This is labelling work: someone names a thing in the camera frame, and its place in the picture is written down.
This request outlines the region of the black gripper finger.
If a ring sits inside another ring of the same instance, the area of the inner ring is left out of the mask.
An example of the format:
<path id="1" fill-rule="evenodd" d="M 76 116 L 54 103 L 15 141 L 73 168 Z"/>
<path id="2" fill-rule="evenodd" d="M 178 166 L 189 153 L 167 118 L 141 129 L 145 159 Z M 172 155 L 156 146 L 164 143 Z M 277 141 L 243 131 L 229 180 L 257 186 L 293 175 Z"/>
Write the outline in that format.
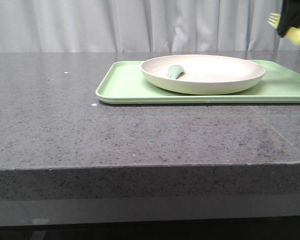
<path id="1" fill-rule="evenodd" d="M 278 35 L 283 38 L 291 27 L 300 28 L 300 0 L 282 1 Z"/>

